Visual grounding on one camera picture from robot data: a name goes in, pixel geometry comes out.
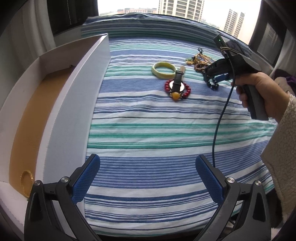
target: beige fleece sleeve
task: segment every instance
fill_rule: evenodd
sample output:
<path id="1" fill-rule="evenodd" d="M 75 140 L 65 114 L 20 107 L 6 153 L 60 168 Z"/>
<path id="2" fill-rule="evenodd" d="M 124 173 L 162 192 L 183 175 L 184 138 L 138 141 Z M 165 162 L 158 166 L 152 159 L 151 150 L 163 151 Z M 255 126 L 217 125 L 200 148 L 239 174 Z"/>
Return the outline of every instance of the beige fleece sleeve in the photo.
<path id="1" fill-rule="evenodd" d="M 286 219 L 296 206 L 296 97 L 291 94 L 281 122 L 261 158 L 272 176 Z"/>

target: purple cloth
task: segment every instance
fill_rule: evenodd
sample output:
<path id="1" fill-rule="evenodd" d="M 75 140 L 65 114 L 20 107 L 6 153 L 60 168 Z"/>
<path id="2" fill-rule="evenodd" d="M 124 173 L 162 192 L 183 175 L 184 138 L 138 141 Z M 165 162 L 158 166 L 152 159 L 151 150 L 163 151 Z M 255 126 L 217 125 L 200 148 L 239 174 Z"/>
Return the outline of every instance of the purple cloth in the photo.
<path id="1" fill-rule="evenodd" d="M 296 78 L 294 76 L 286 77 L 288 85 L 292 88 L 294 93 L 296 93 Z"/>

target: yellow bead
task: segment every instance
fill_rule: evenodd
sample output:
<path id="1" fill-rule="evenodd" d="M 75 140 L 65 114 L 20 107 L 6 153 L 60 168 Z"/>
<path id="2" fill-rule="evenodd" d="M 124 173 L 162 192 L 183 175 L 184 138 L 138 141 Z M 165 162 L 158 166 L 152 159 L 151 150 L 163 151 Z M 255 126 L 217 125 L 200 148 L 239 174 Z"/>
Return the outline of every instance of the yellow bead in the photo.
<path id="1" fill-rule="evenodd" d="M 172 93 L 173 100 L 178 100 L 180 98 L 180 94 L 178 92 Z"/>

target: blue gripper pad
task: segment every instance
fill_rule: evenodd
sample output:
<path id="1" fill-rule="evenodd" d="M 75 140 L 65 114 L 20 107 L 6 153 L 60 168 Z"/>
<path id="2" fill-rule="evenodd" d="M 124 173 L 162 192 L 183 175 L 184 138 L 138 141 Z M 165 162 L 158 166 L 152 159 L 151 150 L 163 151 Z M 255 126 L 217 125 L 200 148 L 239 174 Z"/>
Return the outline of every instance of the blue gripper pad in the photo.
<path id="1" fill-rule="evenodd" d="M 223 190 L 227 187 L 222 172 L 217 168 L 214 168 L 204 155 L 197 156 L 195 160 L 195 168 L 212 200 L 218 205 L 222 204 L 224 201 Z"/>
<path id="2" fill-rule="evenodd" d="M 83 166 L 78 169 L 83 169 L 83 171 L 72 187 L 72 201 L 75 205 L 84 199 L 92 181 L 100 169 L 99 156 L 91 154 Z"/>

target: person's arm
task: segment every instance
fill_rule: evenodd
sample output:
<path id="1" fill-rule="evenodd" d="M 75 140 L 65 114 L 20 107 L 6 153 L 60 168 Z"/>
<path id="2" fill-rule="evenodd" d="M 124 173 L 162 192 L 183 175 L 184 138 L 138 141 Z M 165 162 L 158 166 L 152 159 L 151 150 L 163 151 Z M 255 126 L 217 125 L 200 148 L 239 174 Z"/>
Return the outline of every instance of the person's arm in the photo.
<path id="1" fill-rule="evenodd" d="M 286 220 L 296 205 L 296 98 L 264 73 L 240 76 L 235 84 L 255 85 L 264 99 L 267 115 L 278 122 L 261 158 L 272 176 Z M 247 95 L 241 87 L 237 87 L 237 93 L 247 108 Z"/>

